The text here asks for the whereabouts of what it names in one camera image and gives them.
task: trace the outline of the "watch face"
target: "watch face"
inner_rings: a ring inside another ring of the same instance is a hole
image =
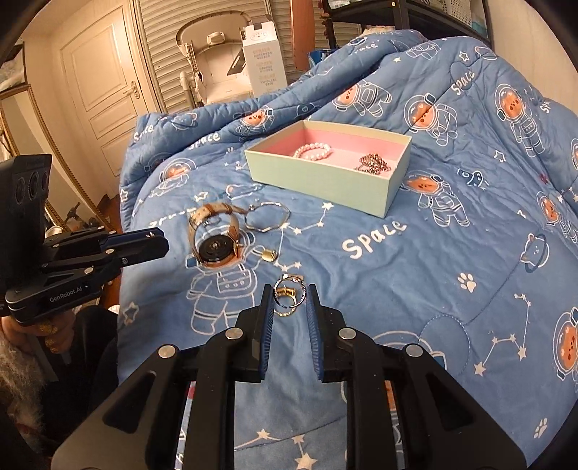
[[[199,247],[199,256],[205,263],[223,261],[235,252],[235,243],[227,235],[214,235],[207,238]]]
[[[258,41],[259,39],[265,39],[267,37],[266,31],[257,31],[251,34],[252,41]]]

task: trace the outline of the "brown leather watch strap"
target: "brown leather watch strap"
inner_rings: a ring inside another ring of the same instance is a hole
[[[197,228],[207,219],[216,216],[217,214],[228,214],[231,217],[229,223],[229,230],[226,235],[233,240],[236,244],[239,241],[239,220],[235,216],[237,214],[247,214],[247,210],[236,205],[230,205],[226,203],[210,203],[199,207],[195,212],[193,212],[188,220],[188,242],[191,246],[192,254],[195,259],[204,265],[212,265],[212,263],[206,263],[201,259],[199,251],[197,250],[197,244],[195,238],[197,236]]]

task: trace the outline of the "person's hand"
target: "person's hand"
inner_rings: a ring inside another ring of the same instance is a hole
[[[32,326],[21,326],[12,317],[2,317],[1,325],[8,342],[25,353],[32,354],[27,335],[34,335],[44,338],[45,345],[51,353],[60,354],[71,347],[74,321],[74,312],[69,310]]]

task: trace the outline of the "blue comforter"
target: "blue comforter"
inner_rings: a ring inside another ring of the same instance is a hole
[[[413,137],[384,219],[251,180],[243,150],[299,119]],[[530,463],[578,391],[577,160],[576,115],[482,43],[416,31],[354,39],[258,99],[144,116],[121,176],[123,228],[160,227],[171,249],[123,272],[120,379],[161,344],[204,343],[264,284],[302,274],[353,328],[422,344]],[[190,255],[187,216],[216,200],[279,201],[291,217],[243,232],[243,263],[210,271]],[[237,388],[237,468],[344,468],[344,400],[316,380],[304,309],[276,318],[266,380]]]

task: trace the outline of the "jewelry box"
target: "jewelry box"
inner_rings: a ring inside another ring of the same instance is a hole
[[[385,217],[412,138],[350,124],[298,121],[245,150],[253,180]]]

